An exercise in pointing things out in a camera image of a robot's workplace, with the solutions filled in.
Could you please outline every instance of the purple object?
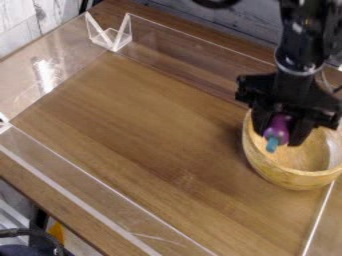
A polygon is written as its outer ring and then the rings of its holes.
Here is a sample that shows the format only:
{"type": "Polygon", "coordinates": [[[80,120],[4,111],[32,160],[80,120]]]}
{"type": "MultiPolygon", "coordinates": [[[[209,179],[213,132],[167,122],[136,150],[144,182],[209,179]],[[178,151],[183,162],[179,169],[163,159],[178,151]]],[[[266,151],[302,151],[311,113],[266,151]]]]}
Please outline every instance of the purple object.
{"type": "Polygon", "coordinates": [[[291,117],[285,114],[277,114],[273,117],[269,128],[265,130],[263,137],[267,139],[266,150],[270,153],[274,153],[277,147],[279,145],[285,145],[289,143],[290,139],[290,131],[289,131],[289,123],[291,121],[291,117]]]}

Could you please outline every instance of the green object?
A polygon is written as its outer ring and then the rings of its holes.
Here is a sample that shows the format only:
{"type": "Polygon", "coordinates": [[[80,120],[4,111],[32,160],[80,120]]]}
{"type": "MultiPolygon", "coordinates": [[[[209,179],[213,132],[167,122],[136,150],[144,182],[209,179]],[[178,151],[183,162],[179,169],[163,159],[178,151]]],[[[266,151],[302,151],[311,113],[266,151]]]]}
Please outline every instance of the green object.
{"type": "Polygon", "coordinates": [[[278,146],[279,146],[279,140],[278,138],[271,136],[267,140],[267,145],[266,145],[267,152],[274,153],[278,146]]]}

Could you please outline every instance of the wooden bowl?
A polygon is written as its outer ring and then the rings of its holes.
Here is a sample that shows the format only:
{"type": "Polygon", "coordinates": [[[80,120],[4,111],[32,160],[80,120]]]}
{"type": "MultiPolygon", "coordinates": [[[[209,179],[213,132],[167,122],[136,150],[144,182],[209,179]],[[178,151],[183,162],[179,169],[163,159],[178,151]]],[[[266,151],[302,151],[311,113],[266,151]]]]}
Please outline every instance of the wooden bowl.
{"type": "Polygon", "coordinates": [[[299,147],[278,147],[266,151],[266,139],[253,130],[251,112],[243,122],[243,150],[261,176],[294,190],[319,188],[342,173],[342,129],[314,129],[299,147]]]}

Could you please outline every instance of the acrylic corner bracket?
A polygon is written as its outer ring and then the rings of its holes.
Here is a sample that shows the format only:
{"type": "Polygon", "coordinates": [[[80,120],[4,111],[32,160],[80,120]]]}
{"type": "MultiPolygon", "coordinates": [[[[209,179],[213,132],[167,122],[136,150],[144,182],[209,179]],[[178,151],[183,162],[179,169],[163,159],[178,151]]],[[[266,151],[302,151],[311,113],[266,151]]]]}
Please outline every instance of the acrylic corner bracket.
{"type": "Polygon", "coordinates": [[[92,43],[110,51],[118,52],[132,41],[131,17],[128,13],[124,15],[119,30],[114,28],[103,30],[88,12],[86,13],[86,22],[92,43]]]}

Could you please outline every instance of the wooden tabletop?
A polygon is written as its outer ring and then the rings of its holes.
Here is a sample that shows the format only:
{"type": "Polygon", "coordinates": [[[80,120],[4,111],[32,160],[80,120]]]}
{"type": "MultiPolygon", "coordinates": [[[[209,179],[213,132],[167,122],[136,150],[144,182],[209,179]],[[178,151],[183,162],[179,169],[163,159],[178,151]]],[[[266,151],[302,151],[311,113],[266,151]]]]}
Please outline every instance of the wooden tabletop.
{"type": "MultiPolygon", "coordinates": [[[[103,26],[126,12],[271,61],[271,49],[130,1],[107,0],[92,10],[103,26]]],[[[222,100],[107,52],[12,123],[213,254],[295,255],[325,189],[289,191],[258,176],[241,145],[246,108],[233,100],[234,80],[226,87],[231,97],[222,100]]],[[[146,255],[4,155],[0,171],[104,254],[146,255]]],[[[70,179],[56,177],[72,190],[79,184],[70,179]]],[[[87,191],[87,202],[110,215],[119,209],[106,204],[106,198],[95,202],[96,193],[87,191]]]]}

